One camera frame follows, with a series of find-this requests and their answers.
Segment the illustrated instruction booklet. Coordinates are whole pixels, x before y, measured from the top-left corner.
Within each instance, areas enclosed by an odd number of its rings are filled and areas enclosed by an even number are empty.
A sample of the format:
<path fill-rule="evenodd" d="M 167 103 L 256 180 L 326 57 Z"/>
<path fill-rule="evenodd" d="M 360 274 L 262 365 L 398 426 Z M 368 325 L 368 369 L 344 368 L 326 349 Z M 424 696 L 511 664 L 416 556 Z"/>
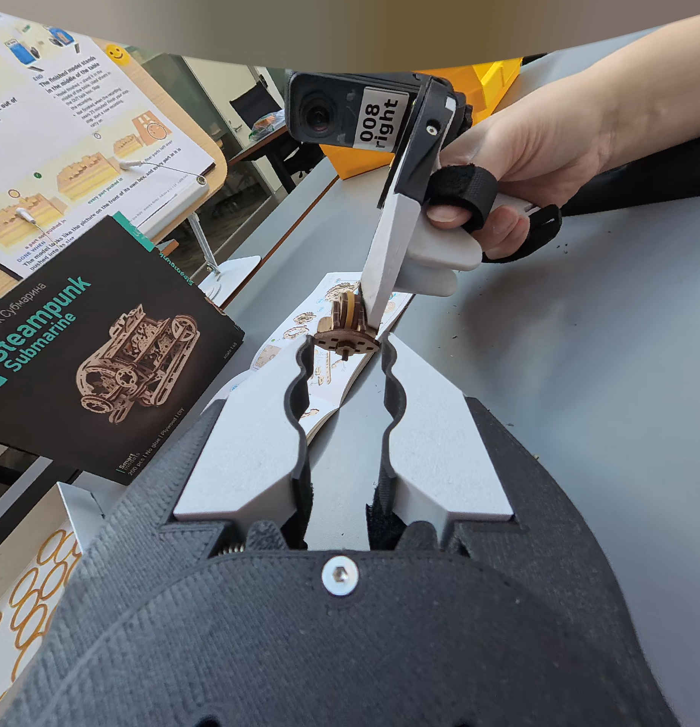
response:
<path fill-rule="evenodd" d="M 332 302 L 343 292 L 355 292 L 359 272 L 328 273 L 314 291 L 282 322 L 253 358 L 250 368 L 239 373 L 218 390 L 213 401 L 226 399 L 265 364 L 279 355 L 295 339 L 317 332 L 319 319 L 331 313 Z M 314 349 L 314 368 L 308 379 L 309 407 L 300 418 L 310 443 L 324 423 L 341 407 L 355 379 L 372 358 L 372 354 L 355 355 L 346 362 L 319 347 Z"/>

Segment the black model kit box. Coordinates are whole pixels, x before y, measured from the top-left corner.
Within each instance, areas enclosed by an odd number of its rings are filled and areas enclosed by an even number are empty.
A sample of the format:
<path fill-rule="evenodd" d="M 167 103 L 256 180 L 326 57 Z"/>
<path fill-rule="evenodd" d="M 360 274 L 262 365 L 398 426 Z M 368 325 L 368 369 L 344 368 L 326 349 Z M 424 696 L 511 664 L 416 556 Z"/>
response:
<path fill-rule="evenodd" d="M 128 484 L 244 336 L 106 216 L 0 298 L 0 443 Z"/>

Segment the black office chair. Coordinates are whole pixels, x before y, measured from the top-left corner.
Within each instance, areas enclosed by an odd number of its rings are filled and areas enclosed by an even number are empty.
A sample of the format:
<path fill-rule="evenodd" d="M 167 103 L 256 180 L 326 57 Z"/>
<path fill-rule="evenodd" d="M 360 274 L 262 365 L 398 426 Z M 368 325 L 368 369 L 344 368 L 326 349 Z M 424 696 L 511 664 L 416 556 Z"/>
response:
<path fill-rule="evenodd" d="M 230 104 L 249 131 L 252 130 L 257 120 L 267 114 L 277 112 L 281 108 L 267 87 L 260 81 L 244 94 L 232 99 Z"/>

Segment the wood-edged office table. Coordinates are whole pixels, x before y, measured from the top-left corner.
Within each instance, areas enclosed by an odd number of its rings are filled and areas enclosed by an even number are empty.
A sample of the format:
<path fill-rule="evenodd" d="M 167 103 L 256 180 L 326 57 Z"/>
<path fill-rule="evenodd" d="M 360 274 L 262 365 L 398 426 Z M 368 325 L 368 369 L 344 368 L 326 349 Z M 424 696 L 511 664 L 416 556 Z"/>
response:
<path fill-rule="evenodd" d="M 290 193 L 296 188 L 296 184 L 286 168 L 285 160 L 300 146 L 300 142 L 289 134 L 286 124 L 282 122 L 274 131 L 232 157 L 227 164 L 232 167 L 239 162 L 256 161 L 266 157 L 277 174 L 282 187 Z"/>

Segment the grey desk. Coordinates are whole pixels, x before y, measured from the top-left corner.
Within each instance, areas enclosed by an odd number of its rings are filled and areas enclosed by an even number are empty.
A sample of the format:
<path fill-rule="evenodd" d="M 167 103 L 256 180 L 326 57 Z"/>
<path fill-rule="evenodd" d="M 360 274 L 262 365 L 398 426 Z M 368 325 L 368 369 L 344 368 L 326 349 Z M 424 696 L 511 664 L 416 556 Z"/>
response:
<path fill-rule="evenodd" d="M 173 510 L 225 401 L 126 488 L 0 725 L 700 725 L 700 196 L 564 217 L 391 334 L 513 510 L 371 548 L 382 354 L 307 448 L 304 541 Z"/>

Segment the printed instruction poster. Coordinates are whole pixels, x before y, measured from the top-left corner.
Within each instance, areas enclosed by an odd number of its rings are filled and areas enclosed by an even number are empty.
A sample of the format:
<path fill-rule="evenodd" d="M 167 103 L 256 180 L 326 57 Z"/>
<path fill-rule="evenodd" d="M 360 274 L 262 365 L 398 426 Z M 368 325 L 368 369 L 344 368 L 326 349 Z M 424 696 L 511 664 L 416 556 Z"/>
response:
<path fill-rule="evenodd" d="M 108 215 L 152 239 L 208 193 L 212 158 L 116 50 L 0 12 L 0 268 L 11 277 Z"/>

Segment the wooden gear model assembly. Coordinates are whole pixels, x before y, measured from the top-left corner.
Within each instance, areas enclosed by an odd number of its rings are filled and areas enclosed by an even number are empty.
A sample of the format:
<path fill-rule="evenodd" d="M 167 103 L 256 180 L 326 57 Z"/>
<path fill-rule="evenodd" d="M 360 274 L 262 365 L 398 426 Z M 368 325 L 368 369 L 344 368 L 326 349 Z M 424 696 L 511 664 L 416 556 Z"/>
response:
<path fill-rule="evenodd" d="M 343 360 L 355 354 L 375 353 L 381 347 L 378 330 L 367 324 L 363 298 L 355 292 L 340 293 L 331 313 L 319 319 L 313 338 L 315 345 Z"/>

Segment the wooden display board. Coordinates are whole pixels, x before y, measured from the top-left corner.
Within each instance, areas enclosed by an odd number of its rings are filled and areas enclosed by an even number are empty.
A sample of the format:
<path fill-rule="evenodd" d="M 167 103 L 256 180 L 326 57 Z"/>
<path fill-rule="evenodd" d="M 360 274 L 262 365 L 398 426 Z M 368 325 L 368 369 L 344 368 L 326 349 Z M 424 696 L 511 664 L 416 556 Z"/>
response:
<path fill-rule="evenodd" d="M 228 164 L 223 156 L 222 149 L 203 129 L 187 114 L 182 107 L 169 96 L 154 78 L 134 59 L 128 58 L 122 66 L 123 72 L 132 82 L 147 96 L 152 104 L 160 110 L 161 114 L 169 121 L 170 125 L 188 136 L 194 143 L 198 144 L 206 153 L 211 155 L 213 162 L 202 176 L 205 178 L 203 185 L 199 185 L 202 192 L 199 197 L 192 198 L 193 201 L 185 209 L 181 209 L 173 218 L 166 220 L 166 225 L 158 230 L 152 228 L 155 233 L 150 237 L 153 243 L 159 243 L 170 235 L 183 221 L 187 220 L 190 214 L 196 212 L 200 205 L 215 195 L 224 184 Z"/>

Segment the person's right hand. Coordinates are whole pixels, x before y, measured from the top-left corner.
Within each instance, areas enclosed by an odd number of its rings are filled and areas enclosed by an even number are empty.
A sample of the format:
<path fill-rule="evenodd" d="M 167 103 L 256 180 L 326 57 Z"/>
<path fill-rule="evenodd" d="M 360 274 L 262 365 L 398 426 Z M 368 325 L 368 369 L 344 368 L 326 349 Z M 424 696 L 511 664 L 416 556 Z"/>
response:
<path fill-rule="evenodd" d="M 506 195 L 561 207 L 611 159 L 615 107 L 609 78 L 593 66 L 491 115 L 451 142 L 440 164 L 474 164 Z"/>

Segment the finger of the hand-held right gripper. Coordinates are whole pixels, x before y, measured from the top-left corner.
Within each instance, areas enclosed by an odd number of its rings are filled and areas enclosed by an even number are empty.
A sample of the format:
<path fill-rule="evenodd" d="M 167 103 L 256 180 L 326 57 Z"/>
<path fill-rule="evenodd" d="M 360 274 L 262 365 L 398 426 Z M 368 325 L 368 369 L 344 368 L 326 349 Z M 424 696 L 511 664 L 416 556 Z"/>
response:
<path fill-rule="evenodd" d="M 405 195 L 390 194 L 360 278 L 368 328 L 378 330 L 418 222 L 420 204 Z"/>

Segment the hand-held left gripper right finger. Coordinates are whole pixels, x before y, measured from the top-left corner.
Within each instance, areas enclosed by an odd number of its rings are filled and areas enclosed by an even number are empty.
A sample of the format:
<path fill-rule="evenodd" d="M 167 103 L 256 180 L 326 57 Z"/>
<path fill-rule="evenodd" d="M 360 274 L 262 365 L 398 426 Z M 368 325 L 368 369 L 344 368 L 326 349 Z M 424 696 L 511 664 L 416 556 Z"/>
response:
<path fill-rule="evenodd" d="M 430 523 L 445 545 L 457 521 L 509 521 L 513 510 L 466 397 L 394 334 L 382 346 L 383 433 L 371 548 L 394 548 L 407 526 Z"/>

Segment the white metal board stand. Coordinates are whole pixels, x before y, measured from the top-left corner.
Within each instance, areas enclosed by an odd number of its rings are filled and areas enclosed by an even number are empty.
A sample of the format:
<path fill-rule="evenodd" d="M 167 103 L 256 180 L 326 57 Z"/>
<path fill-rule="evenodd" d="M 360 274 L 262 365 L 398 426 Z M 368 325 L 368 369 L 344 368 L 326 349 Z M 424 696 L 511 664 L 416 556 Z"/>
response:
<path fill-rule="evenodd" d="M 260 256 L 229 259 L 218 263 L 209 247 L 209 242 L 201 227 L 197 213 L 189 215 L 188 221 L 191 230 L 197 237 L 202 253 L 205 257 L 209 275 L 199 284 L 200 290 L 217 306 L 223 307 L 239 286 L 249 277 L 261 262 Z"/>

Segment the black fabric pad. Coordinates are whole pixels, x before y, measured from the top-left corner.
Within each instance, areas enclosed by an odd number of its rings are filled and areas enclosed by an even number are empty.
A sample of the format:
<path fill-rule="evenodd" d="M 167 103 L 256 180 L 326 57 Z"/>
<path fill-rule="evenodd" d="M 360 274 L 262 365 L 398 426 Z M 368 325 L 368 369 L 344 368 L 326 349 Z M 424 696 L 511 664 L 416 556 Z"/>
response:
<path fill-rule="evenodd" d="M 563 205 L 564 217 L 700 196 L 700 137 L 596 175 Z"/>

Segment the orange and green bundle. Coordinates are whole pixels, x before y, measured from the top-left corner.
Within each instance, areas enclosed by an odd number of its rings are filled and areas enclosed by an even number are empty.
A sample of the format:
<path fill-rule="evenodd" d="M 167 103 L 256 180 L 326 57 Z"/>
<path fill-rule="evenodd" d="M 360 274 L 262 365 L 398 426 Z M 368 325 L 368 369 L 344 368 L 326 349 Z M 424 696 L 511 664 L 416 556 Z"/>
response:
<path fill-rule="evenodd" d="M 284 109 L 267 113 L 254 122 L 249 139 L 257 142 L 284 126 Z"/>

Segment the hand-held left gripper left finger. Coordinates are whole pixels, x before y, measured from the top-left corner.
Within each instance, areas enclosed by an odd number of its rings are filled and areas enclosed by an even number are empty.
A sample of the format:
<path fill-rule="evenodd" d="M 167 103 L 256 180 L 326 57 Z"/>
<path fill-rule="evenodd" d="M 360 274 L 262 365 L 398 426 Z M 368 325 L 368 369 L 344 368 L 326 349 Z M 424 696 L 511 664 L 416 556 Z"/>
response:
<path fill-rule="evenodd" d="M 244 537 L 257 521 L 306 548 L 312 507 L 306 433 L 309 336 L 294 339 L 230 393 L 173 510 L 179 521 L 232 521 Z"/>

